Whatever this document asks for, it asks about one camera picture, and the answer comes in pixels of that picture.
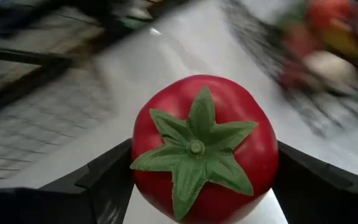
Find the metal grid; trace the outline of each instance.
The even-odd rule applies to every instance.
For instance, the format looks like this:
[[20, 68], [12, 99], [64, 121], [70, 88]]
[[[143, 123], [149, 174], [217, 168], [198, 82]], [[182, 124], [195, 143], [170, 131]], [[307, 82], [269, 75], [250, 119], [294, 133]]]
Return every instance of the metal grid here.
[[[33, 52], [66, 52], [100, 29], [76, 19], [51, 16], [0, 47]], [[36, 65], [0, 61], [0, 86]], [[20, 172], [47, 154], [100, 125], [111, 114], [102, 80], [88, 68], [71, 69], [53, 83], [0, 111], [0, 179]]]
[[[227, 21], [239, 43], [264, 73], [277, 83], [280, 83], [279, 76], [285, 60], [290, 58], [304, 68], [285, 49], [270, 45], [267, 41], [274, 18], [297, 1], [306, 0], [269, 1], [268, 4], [264, 1], [229, 0], [223, 4]], [[352, 62], [358, 68], [358, 62]], [[285, 98], [315, 134], [328, 137], [358, 127], [358, 81], [349, 88], [352, 89], [349, 95], [297, 91], [286, 93]]]

